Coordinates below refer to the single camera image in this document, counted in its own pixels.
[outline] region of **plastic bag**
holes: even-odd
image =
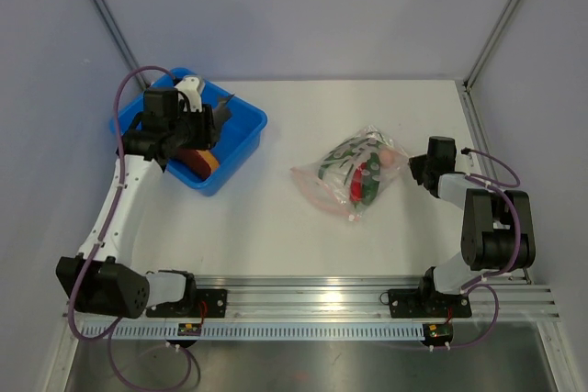
[[[320,161],[290,170],[299,190],[314,206],[359,220],[407,165],[408,156],[397,142],[367,126]]]

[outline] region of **white wall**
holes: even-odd
[[[88,0],[0,0],[0,378],[32,391],[66,300],[55,276],[111,179],[126,72]]]
[[[587,375],[586,0],[525,0],[475,85],[474,99],[492,152],[520,172],[530,194],[533,274],[552,286]]]
[[[217,79],[463,78],[506,0],[108,0],[137,58]]]

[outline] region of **blue plastic tray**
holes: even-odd
[[[194,74],[185,68],[175,68],[172,73],[180,78]],[[153,86],[167,87],[173,86],[173,83],[165,75],[157,80]],[[217,85],[206,82],[202,91],[202,103],[215,107],[217,97],[227,95],[229,93]],[[184,184],[197,189],[204,196],[212,196],[217,193],[232,174],[251,156],[259,146],[261,131],[267,124],[266,113],[245,103],[241,98],[234,97],[229,102],[229,109],[232,112],[232,117],[222,127],[220,141],[212,149],[212,153],[219,160],[220,166],[209,179],[202,181],[180,162],[171,161],[167,165],[167,170],[172,175],[176,176]],[[142,94],[140,94],[132,103],[119,112],[120,129],[124,132],[135,115],[137,115],[137,112],[142,110],[143,102]],[[112,120],[110,121],[110,130],[114,133],[114,122]]]

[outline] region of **red pepper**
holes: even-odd
[[[349,200],[353,204],[361,202],[361,172],[366,168],[366,163],[359,165],[353,172],[351,185],[349,186]]]

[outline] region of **metal floor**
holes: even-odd
[[[473,324],[456,325],[456,340],[471,340],[479,332]],[[153,346],[153,342],[113,344],[124,375],[141,386],[169,387],[185,372],[184,357],[169,350],[137,360],[136,355]],[[429,353],[412,350],[414,347],[419,345],[198,342],[191,351],[201,368],[201,392],[557,390],[533,324],[499,324],[488,341],[467,350]],[[197,381],[193,375],[189,386],[180,390],[194,390]],[[80,343],[65,390],[128,390],[110,369],[106,342]]]

